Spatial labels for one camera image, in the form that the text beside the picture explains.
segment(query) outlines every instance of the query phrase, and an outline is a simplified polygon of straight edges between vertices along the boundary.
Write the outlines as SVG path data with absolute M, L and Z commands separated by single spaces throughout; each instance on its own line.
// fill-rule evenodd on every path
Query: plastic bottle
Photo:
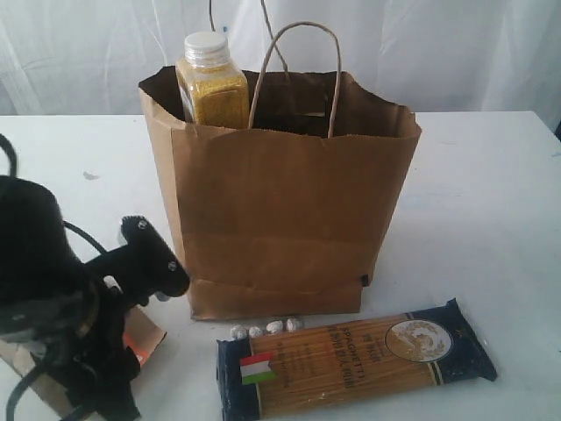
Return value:
M 230 57 L 220 32 L 185 38 L 185 58 L 175 65 L 186 121 L 233 129 L 247 128 L 247 80 Z

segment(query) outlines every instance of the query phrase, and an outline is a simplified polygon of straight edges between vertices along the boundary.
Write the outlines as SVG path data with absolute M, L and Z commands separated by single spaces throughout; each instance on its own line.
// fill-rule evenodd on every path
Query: spaghetti package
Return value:
M 253 421 L 497 372 L 456 300 L 443 307 L 218 342 L 225 421 Z

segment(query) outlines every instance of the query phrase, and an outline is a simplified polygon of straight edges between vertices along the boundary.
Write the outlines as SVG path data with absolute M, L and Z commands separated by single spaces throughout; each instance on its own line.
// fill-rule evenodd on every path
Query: italian flag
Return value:
M 239 361 L 242 384 L 252 384 L 276 378 L 277 375 L 269 367 L 269 362 L 272 359 L 273 353 L 258 353 L 251 357 L 242 358 Z

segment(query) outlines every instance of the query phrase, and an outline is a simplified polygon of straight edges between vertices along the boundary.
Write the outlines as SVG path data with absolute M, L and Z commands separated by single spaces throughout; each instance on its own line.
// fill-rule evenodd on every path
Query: cardboard box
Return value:
M 123 340 L 124 344 L 130 346 L 137 355 L 141 367 L 165 337 L 166 332 L 155 325 L 139 307 L 131 310 L 126 319 Z M 0 357 L 19 375 L 25 375 L 35 365 L 32 356 L 25 348 L 7 344 L 2 340 L 0 340 Z M 60 417 L 64 417 L 73 409 L 67 399 L 66 389 L 48 375 L 42 375 L 31 389 Z

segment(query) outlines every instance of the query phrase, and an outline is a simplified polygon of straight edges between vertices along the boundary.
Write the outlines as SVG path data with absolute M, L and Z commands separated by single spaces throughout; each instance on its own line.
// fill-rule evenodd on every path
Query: black device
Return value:
M 0 175 L 0 339 L 28 349 L 35 367 L 12 392 L 6 420 L 41 374 L 67 389 L 74 406 L 65 421 L 96 411 L 108 421 L 139 417 L 130 382 L 140 370 L 124 346 L 126 313 L 152 294 L 181 296 L 188 274 L 161 236 L 141 216 L 123 218 L 127 244 L 106 251 L 91 236 L 63 221 L 53 194 L 17 178 L 17 157 L 0 135 L 9 175 Z M 82 262 L 65 228 L 99 252 Z M 111 275 L 117 286 L 104 277 Z

